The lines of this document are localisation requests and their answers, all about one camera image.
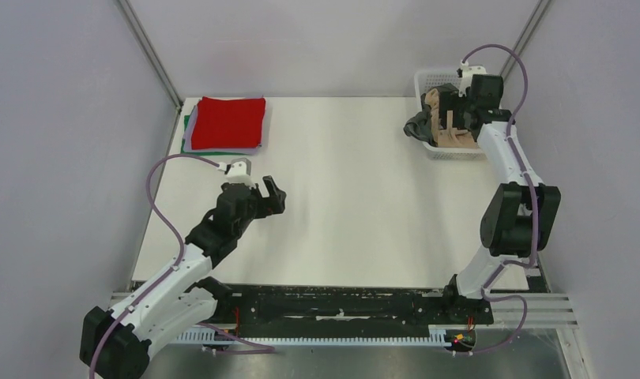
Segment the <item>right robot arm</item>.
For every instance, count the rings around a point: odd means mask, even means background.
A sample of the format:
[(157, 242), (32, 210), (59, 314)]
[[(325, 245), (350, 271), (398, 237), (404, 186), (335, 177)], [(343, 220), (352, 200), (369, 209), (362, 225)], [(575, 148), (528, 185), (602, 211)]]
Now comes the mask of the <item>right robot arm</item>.
[(547, 245), (561, 193), (533, 170), (521, 147), (514, 112), (500, 107), (503, 78), (475, 74), (461, 90), (465, 127), (500, 181), (480, 221), (482, 246), (445, 286), (441, 310), (452, 322), (483, 311), (506, 268), (530, 268)]

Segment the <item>beige t shirt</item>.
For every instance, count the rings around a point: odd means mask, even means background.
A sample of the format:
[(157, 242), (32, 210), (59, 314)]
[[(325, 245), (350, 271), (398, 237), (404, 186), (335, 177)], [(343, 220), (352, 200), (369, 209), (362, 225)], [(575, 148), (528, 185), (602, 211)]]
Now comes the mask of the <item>beige t shirt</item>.
[(459, 96), (457, 108), (447, 113), (439, 112), (438, 101), (438, 93), (433, 90), (427, 96), (427, 103), (431, 105), (432, 134), (437, 142), (436, 147), (477, 149), (478, 144), (465, 128), (465, 98)]

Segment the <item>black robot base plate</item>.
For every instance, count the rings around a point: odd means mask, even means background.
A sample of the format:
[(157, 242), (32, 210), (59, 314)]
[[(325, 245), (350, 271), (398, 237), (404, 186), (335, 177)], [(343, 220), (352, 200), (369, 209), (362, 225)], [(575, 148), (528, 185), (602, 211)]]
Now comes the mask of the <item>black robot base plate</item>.
[(234, 325), (241, 338), (424, 337), (431, 325), (493, 325), (494, 303), (467, 305), (452, 290), (209, 283), (217, 296), (211, 325)]

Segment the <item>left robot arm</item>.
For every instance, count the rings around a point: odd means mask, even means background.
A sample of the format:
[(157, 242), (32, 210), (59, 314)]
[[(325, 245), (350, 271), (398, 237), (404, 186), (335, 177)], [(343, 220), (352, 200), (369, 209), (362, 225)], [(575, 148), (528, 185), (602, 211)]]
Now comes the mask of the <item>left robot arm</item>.
[(186, 329), (232, 315), (232, 299), (202, 285), (253, 220), (284, 212), (287, 194), (273, 177), (262, 181), (267, 196), (258, 186), (224, 183), (215, 207), (182, 239), (179, 255), (110, 309), (88, 311), (79, 359), (90, 377), (139, 378), (152, 358)]

